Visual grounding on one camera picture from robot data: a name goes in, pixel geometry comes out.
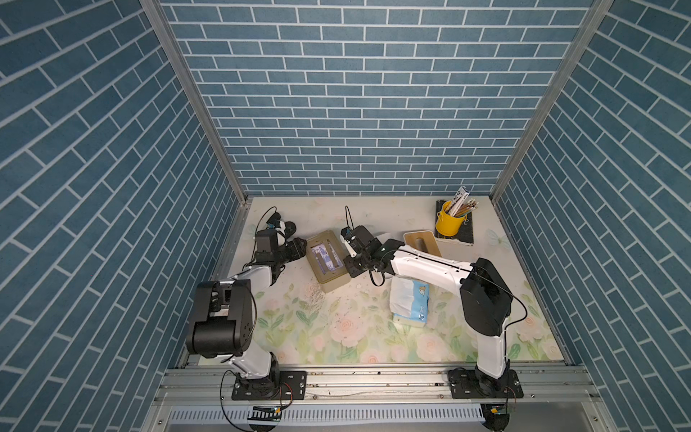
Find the black book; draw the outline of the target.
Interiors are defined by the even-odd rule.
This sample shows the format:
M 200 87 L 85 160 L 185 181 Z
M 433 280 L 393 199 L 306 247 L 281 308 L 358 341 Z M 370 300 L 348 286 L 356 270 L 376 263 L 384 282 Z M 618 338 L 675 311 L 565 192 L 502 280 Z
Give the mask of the black book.
M 456 240 L 456 241 L 459 241 L 460 243 L 464 243 L 464 244 L 472 246 L 474 243 L 473 214 L 468 213 L 468 214 L 466 214 L 466 217 L 467 217 L 466 222 L 464 223 L 464 225 L 462 225 L 458 234 L 455 235 L 454 237 L 451 237 L 451 238 L 441 237 L 434 230 L 435 237 L 438 239 L 443 239 L 443 240 Z

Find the beige black stapler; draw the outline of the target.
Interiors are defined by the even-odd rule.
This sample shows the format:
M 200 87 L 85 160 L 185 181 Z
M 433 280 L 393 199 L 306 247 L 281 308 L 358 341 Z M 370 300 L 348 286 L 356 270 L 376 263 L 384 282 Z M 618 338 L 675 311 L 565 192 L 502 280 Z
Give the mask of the beige black stapler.
M 266 224 L 268 226 L 278 227 L 282 223 L 282 218 L 279 212 L 273 212 L 271 216 L 267 219 Z

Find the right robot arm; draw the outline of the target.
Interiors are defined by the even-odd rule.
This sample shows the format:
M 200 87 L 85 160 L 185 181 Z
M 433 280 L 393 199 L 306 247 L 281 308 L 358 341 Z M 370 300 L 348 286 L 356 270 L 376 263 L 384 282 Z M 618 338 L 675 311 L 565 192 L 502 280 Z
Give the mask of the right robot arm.
M 381 242 L 364 226 L 345 227 L 342 242 L 349 255 L 349 275 L 389 274 L 432 284 L 458 294 L 467 325 L 477 339 L 475 369 L 457 367 L 447 373 L 455 399 L 520 399 L 518 373 L 510 368 L 506 330 L 516 296 L 491 261 L 459 262 L 419 251 L 397 239 Z

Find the blue white tissue pack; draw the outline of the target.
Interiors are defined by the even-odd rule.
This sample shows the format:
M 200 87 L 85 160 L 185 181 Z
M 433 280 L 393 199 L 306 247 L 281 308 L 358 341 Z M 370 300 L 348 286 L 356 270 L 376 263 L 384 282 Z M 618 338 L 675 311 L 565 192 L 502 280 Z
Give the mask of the blue white tissue pack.
M 390 311 L 393 322 L 414 328 L 424 328 L 428 321 L 429 294 L 430 287 L 426 283 L 392 277 Z

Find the purple tissue paper pack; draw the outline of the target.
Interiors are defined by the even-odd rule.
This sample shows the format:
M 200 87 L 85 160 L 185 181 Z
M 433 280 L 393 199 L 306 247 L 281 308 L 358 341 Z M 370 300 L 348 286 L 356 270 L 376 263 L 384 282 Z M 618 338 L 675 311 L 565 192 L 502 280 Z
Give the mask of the purple tissue paper pack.
M 334 247 L 329 243 L 320 243 L 311 248 L 322 274 L 339 271 L 344 265 Z

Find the white tissue box base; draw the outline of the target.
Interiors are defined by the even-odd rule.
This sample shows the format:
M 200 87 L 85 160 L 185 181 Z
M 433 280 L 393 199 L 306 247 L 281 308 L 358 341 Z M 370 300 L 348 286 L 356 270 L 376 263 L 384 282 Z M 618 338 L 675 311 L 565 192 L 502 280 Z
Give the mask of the white tissue box base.
M 397 241 L 401 241 L 401 236 L 400 236 L 399 234 L 391 233 L 391 232 L 381 232 L 381 233 L 377 233 L 377 234 L 375 235 L 375 237 L 376 237 L 377 239 L 379 239 L 379 241 L 381 242 L 381 244 L 384 244 L 386 241 L 388 241 L 388 240 L 390 240 L 390 239 L 394 239 L 394 240 L 397 240 Z

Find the yellow pen cup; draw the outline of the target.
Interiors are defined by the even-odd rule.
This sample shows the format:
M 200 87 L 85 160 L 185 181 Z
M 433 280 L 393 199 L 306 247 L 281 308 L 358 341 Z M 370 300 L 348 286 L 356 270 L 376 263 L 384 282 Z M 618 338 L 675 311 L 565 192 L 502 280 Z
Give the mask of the yellow pen cup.
M 438 200 L 437 205 L 437 221 L 435 222 L 435 232 L 444 238 L 451 238 L 458 234 L 462 225 L 467 220 L 467 217 L 455 217 L 446 213 L 446 207 L 449 203 L 444 200 Z

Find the floral table mat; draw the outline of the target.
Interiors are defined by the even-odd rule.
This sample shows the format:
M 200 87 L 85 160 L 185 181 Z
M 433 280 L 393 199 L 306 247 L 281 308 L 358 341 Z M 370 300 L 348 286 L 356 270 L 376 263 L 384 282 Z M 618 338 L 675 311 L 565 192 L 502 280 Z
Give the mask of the floral table mat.
M 324 230 L 340 231 L 347 216 L 372 234 L 432 230 L 433 197 L 257 197 L 248 208 L 230 270 L 249 261 L 257 225 L 273 212 L 310 238 Z M 516 296 L 507 333 L 507 353 L 514 362 L 561 361 L 563 353 L 550 329 L 500 218 L 488 198 L 473 213 L 473 245 L 441 240 L 443 257 L 473 262 L 480 257 L 496 266 Z M 286 266 L 277 282 L 257 299 L 259 324 L 253 341 L 277 355 L 284 365 L 373 363 L 471 363 L 477 356 L 474 332 L 466 324 L 458 295 L 433 288 L 424 328 L 393 322 L 390 280 L 360 275 L 332 292 L 317 282 L 306 259 Z

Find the black glasses case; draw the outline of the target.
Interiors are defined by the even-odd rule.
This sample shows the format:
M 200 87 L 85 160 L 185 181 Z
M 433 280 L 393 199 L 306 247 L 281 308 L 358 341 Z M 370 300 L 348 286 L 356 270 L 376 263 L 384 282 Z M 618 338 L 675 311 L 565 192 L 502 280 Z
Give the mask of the black glasses case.
M 297 227 L 294 222 L 291 221 L 282 221 L 280 223 L 280 232 L 284 236 L 285 239 L 289 239 L 290 237 L 293 237 L 297 230 Z

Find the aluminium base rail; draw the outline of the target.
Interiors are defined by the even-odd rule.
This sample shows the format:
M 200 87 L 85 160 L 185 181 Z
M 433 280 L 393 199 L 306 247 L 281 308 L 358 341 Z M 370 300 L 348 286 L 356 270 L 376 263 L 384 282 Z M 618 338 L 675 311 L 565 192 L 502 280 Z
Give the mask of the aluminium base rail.
M 469 365 L 292 365 L 279 392 L 246 392 L 223 366 L 170 369 L 147 431 L 612 431 L 582 366 L 518 363 L 494 399 Z

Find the white box wooden lid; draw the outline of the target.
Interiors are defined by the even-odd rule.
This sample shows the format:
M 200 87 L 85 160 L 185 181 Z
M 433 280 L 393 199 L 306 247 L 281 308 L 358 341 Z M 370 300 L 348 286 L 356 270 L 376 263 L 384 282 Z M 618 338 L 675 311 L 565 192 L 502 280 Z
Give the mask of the white box wooden lid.
M 431 230 L 419 230 L 404 234 L 404 242 L 420 252 L 442 257 L 442 253 L 437 244 L 437 239 Z

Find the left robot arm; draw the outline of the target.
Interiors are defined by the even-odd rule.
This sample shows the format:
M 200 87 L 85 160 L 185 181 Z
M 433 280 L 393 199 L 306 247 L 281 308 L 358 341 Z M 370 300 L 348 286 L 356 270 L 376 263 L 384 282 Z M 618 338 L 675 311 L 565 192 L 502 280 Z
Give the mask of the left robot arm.
M 255 235 L 254 252 L 237 275 L 198 284 L 189 315 L 187 351 L 217 360 L 233 375 L 234 401 L 291 400 L 304 372 L 283 372 L 277 356 L 253 341 L 259 324 L 258 295 L 276 283 L 285 266 L 306 255 L 296 225 L 273 213 Z

